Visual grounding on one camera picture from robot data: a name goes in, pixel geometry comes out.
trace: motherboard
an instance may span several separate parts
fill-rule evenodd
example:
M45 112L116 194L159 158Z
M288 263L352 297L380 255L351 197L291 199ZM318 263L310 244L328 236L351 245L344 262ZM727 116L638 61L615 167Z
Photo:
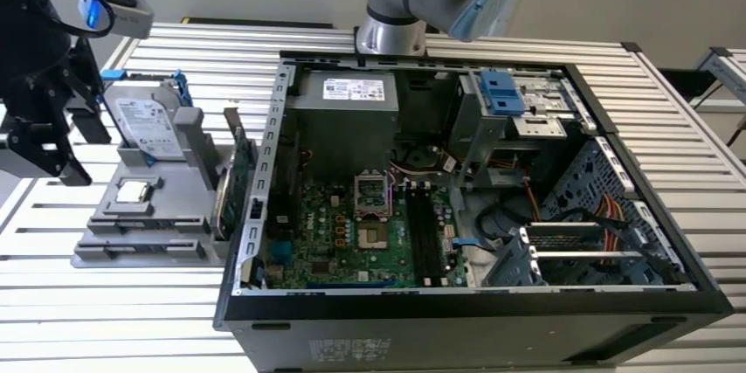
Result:
M367 179L356 186L305 183L295 238L271 244L271 287L464 287L446 189L416 187L384 184L383 199ZM359 210L383 203L387 211Z

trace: sticker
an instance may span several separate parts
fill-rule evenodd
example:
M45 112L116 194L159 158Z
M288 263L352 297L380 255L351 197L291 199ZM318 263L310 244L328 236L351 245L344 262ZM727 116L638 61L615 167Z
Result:
M454 172L455 167L456 167L456 159L448 156L446 159L446 163L443 163L443 170L446 172Z
M137 147L152 157L183 157L165 108L156 100L117 98L116 106L124 129Z
M327 79L324 100L386 100L383 80Z
M391 347L391 338L363 340L308 340L311 360L316 363L380 362Z

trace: slotted metal table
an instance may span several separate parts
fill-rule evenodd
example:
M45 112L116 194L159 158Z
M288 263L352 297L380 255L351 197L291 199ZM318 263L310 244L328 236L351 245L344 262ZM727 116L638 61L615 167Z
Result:
M709 71L746 104L746 50L713 47L699 60L697 70Z
M352 52L352 44L351 31L157 24L149 39L119 45L105 68L181 69L205 130L229 142L224 107L239 108L248 135L261 138L279 50ZM739 312L618 371L746 371L746 169L648 59L620 44L510 38L462 44L439 35L428 36L428 53L576 64ZM253 371L232 336L211 326L221 269L69 266L119 161L113 144L87 145L76 134L71 140L93 185L23 180L0 210L0 370Z

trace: green circuit board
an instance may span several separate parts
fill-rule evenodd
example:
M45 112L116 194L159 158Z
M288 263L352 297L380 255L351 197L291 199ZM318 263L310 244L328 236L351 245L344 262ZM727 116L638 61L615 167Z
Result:
M272 288L420 287L412 264L404 194L404 187L394 187L391 217L380 221L355 216L352 185L305 184L291 262L281 269L269 267ZM456 236L446 191L432 190L431 201L439 218L436 235L447 286L464 286L460 252L452 252L446 237Z

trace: power supply label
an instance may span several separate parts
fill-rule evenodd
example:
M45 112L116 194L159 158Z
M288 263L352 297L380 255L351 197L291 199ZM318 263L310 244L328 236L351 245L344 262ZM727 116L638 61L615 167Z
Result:
M386 100L383 80L327 79L324 100Z
M137 148L156 159L183 157L173 126L160 102L117 98L116 106L124 123L123 129L136 139Z

